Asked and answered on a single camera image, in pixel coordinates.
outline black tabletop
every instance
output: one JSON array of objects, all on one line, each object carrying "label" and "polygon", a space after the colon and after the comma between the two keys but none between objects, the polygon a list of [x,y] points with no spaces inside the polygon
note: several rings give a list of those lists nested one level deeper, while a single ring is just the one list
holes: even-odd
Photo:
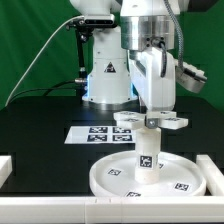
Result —
[{"label": "black tabletop", "polygon": [[[129,108],[139,110],[138,106]],[[177,97],[186,128],[163,130],[162,150],[195,161],[208,154],[224,171],[224,115],[200,98]],[[0,155],[13,172],[0,196],[89,196],[89,170],[100,158],[134,144],[64,144],[71,126],[114,126],[112,111],[84,107],[75,97],[25,97],[0,111]]]}]

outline white plate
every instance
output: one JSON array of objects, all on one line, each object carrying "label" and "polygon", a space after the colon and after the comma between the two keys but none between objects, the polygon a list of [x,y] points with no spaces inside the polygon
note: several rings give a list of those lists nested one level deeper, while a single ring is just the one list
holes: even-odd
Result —
[{"label": "white plate", "polygon": [[135,151],[112,154],[90,170],[90,188],[95,196],[151,197],[200,196],[206,181],[198,166],[170,153],[159,154],[160,180],[152,185],[135,181]]}]

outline green screen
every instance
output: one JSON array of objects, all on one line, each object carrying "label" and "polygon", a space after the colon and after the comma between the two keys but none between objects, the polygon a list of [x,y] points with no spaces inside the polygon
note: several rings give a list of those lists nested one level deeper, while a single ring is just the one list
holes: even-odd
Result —
[{"label": "green screen", "polygon": [[[205,98],[224,112],[223,46],[224,1],[206,13],[184,13],[185,61],[206,72],[208,83],[200,94],[177,85],[177,95]],[[79,13],[69,0],[0,0],[0,108],[50,35]],[[92,41],[84,46],[88,71],[92,67]],[[75,31],[62,29],[48,45],[19,91],[49,88],[78,76]],[[75,95],[72,90],[52,95]]]}]

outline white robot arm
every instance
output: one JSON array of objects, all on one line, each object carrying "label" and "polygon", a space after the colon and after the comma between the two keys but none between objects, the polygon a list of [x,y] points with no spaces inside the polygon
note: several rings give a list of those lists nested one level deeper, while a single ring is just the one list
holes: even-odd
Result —
[{"label": "white robot arm", "polygon": [[93,69],[88,76],[88,91],[83,102],[97,109],[121,110],[137,100],[127,70],[127,52],[121,48],[120,27],[113,26],[114,16],[111,15],[120,11],[121,6],[115,0],[70,2],[83,15],[80,25],[95,29]]},{"label": "white robot arm", "polygon": [[[175,81],[192,92],[206,82],[204,73],[183,63],[182,31],[175,18],[189,0],[123,0],[122,47],[129,52],[132,82],[150,111],[172,110]],[[180,45],[176,63],[166,50],[174,48],[175,27]]]}]

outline cable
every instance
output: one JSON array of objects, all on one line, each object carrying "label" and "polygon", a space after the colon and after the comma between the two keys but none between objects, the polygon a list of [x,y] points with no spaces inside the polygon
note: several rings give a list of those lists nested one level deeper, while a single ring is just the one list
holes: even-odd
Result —
[{"label": "cable", "polygon": [[179,68],[184,71],[184,66],[183,66],[183,62],[184,62],[184,36],[183,36],[183,32],[182,29],[180,27],[180,24],[169,4],[168,0],[164,0],[164,4],[167,8],[167,11],[171,17],[171,19],[173,20],[175,27],[176,27],[176,31],[177,31],[177,35],[178,35],[178,42],[179,42],[179,53],[178,53],[178,66]]},{"label": "cable", "polygon": [[164,78],[166,76],[166,70],[167,70],[167,53],[166,53],[166,47],[165,44],[161,43],[162,48],[162,58],[163,58],[163,67],[161,71],[161,78]]},{"label": "cable", "polygon": [[29,73],[30,69],[33,67],[33,65],[35,64],[35,62],[37,61],[37,59],[40,57],[41,53],[45,50],[45,48],[47,47],[47,45],[50,43],[50,41],[53,39],[53,37],[61,30],[62,27],[64,27],[67,23],[73,21],[74,18],[67,20],[66,22],[64,22],[51,36],[50,38],[47,40],[47,42],[44,44],[44,46],[41,48],[41,50],[39,51],[39,53],[37,54],[37,56],[34,58],[34,60],[32,61],[32,63],[30,64],[30,66],[27,68],[27,70],[25,71],[25,73],[23,74],[23,76],[21,77],[21,79],[18,81],[18,83],[16,84],[16,86],[14,87],[14,89],[12,90],[12,92],[10,93],[5,106],[7,107],[9,102],[11,101],[11,98],[13,97],[14,93],[16,92],[16,90],[18,89],[18,87],[20,86],[20,84],[22,83],[22,81],[25,79],[25,77],[27,76],[27,74]]},{"label": "cable", "polygon": [[75,84],[75,81],[74,80],[71,80],[71,81],[65,81],[65,82],[60,82],[56,85],[54,85],[53,87],[51,87],[50,89],[48,89],[43,96],[47,96],[50,92],[52,92],[55,88],[58,88],[58,87],[61,87],[61,86],[64,86],[64,85],[68,85],[68,84]]},{"label": "cable", "polygon": [[26,93],[30,93],[30,92],[36,92],[36,91],[54,91],[54,90],[75,90],[75,88],[38,88],[38,89],[30,89],[30,90],[25,90],[22,92],[17,93],[16,95],[14,95],[10,100],[8,105],[14,100],[16,99],[18,96],[26,94]]}]

